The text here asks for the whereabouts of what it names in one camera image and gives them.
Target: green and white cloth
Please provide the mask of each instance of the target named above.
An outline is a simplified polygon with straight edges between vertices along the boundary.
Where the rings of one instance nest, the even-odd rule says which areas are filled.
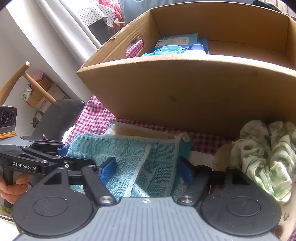
[[[292,176],[296,163],[296,127],[291,122],[277,121],[265,126],[252,120],[233,142],[230,165],[240,169],[277,202],[290,200]]]

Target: white curtain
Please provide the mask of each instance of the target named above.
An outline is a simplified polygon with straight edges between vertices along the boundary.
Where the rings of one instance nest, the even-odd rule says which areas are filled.
[[[36,1],[80,65],[83,65],[102,46],[64,0]]]

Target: open cardboard box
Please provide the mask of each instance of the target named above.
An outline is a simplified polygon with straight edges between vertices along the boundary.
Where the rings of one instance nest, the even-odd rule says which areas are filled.
[[[198,33],[211,55],[125,59],[137,37]],[[253,119],[296,124],[296,22],[269,9],[192,2],[150,9],[77,72],[116,117],[237,138]]]

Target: human hand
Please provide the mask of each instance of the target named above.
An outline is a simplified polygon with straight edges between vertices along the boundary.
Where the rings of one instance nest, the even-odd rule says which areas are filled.
[[[28,191],[28,181],[30,176],[22,174],[16,179],[16,184],[6,185],[3,177],[0,175],[0,196],[6,199],[9,203],[14,204],[22,194]]]

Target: polka dot cloth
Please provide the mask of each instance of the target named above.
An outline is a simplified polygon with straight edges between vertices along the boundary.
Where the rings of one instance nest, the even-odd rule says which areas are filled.
[[[76,15],[87,27],[102,18],[106,21],[107,26],[113,27],[115,10],[96,2],[89,2],[85,8],[76,12]]]

